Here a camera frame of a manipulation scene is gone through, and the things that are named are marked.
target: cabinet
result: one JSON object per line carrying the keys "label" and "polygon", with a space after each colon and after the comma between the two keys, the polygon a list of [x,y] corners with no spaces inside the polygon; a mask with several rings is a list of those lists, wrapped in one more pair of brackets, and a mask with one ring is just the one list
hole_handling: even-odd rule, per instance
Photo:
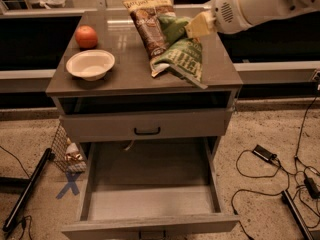
{"label": "cabinet", "polygon": [[150,76],[126,11],[86,12],[81,23],[97,26],[97,48],[116,64],[102,80],[72,77],[65,70],[79,52],[72,39],[47,89],[69,137],[89,147],[77,221],[63,233],[79,240],[230,231],[239,218],[224,212],[213,161],[242,82],[219,37],[202,40],[202,90],[169,73]]}

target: red apple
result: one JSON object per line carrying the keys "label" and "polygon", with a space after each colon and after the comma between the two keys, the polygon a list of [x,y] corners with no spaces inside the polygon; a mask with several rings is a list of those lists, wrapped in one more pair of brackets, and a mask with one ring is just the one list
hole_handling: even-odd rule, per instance
{"label": "red apple", "polygon": [[90,26],[82,25],[75,32],[75,39],[80,48],[90,49],[98,44],[97,32]]}

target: power adapter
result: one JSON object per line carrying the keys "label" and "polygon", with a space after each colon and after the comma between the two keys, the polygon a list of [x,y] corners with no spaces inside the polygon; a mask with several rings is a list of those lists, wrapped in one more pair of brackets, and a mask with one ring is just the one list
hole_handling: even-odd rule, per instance
{"label": "power adapter", "polygon": [[277,157],[276,154],[271,153],[270,151],[266,150],[260,145],[257,145],[252,151],[252,153],[267,163],[271,163],[271,160]]}
{"label": "power adapter", "polygon": [[320,198],[320,191],[318,190],[317,184],[314,182],[313,178],[306,177],[304,180],[310,196],[313,199]]}

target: blue tape cross mark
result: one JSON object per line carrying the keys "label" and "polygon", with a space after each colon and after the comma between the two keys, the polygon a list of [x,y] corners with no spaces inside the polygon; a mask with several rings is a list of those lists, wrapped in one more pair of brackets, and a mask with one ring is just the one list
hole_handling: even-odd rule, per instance
{"label": "blue tape cross mark", "polygon": [[79,178],[80,174],[81,173],[72,174],[72,173],[66,172],[66,177],[68,179],[68,182],[60,191],[60,193],[56,196],[57,199],[61,199],[65,195],[65,193],[67,193],[69,188],[71,188],[72,193],[74,195],[78,195],[80,193],[78,186],[76,184],[76,180]]}

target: drawer handle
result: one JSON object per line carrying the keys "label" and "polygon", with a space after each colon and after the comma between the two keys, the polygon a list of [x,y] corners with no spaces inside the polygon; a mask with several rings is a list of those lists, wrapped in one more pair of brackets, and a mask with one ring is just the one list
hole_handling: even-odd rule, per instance
{"label": "drawer handle", "polygon": [[161,128],[160,127],[158,127],[157,129],[156,129],[156,131],[154,131],[154,132],[143,132],[143,131],[138,131],[138,129],[137,128],[134,128],[134,133],[135,133],[135,135],[157,135],[157,134],[159,134],[161,132]]}

